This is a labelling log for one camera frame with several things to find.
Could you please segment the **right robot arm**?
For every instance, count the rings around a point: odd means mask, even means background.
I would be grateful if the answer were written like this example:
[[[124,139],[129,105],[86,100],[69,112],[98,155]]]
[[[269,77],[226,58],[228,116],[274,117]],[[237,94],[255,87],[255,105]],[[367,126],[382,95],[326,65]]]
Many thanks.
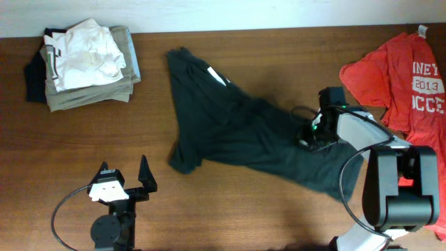
[[[366,109],[351,107],[341,87],[320,90],[318,101],[319,109],[298,143],[313,152],[340,142],[355,149],[337,178],[341,202],[355,224],[335,236],[329,249],[394,250],[395,239],[434,225],[440,217],[435,151],[412,145],[379,124]],[[361,218],[350,209],[343,187],[344,172],[358,156],[368,163]]]

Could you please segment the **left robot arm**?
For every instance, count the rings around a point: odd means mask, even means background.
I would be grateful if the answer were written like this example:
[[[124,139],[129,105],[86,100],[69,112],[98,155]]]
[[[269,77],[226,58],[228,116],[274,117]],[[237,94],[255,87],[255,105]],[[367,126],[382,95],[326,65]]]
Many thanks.
[[[103,162],[90,182],[87,192],[92,201],[108,207],[108,214],[97,218],[91,226],[95,250],[133,250],[135,242],[136,203],[148,201],[157,192],[157,183],[146,156],[141,157],[137,177],[140,187],[124,188],[125,179],[118,169]]]

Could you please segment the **red printed t-shirt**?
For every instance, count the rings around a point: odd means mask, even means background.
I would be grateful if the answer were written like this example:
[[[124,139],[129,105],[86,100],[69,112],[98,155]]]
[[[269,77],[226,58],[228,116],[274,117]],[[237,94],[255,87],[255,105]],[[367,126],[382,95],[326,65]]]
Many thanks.
[[[445,240],[445,87],[426,41],[425,26],[401,33],[364,58],[345,65],[339,78],[366,106],[384,107],[381,121],[402,132],[407,142],[429,146],[437,155],[440,217],[429,226]]]

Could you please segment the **dark green t-shirt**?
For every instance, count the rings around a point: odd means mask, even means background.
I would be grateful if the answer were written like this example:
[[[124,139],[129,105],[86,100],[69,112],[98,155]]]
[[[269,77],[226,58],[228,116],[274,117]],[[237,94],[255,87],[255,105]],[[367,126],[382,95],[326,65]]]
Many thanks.
[[[320,151],[297,144],[297,134],[309,119],[244,92],[185,47],[166,54],[179,135],[169,159],[177,172],[190,174],[203,160],[246,166],[274,174],[340,200],[337,178],[343,162],[355,153],[348,143]],[[344,172],[350,199],[362,156]]]

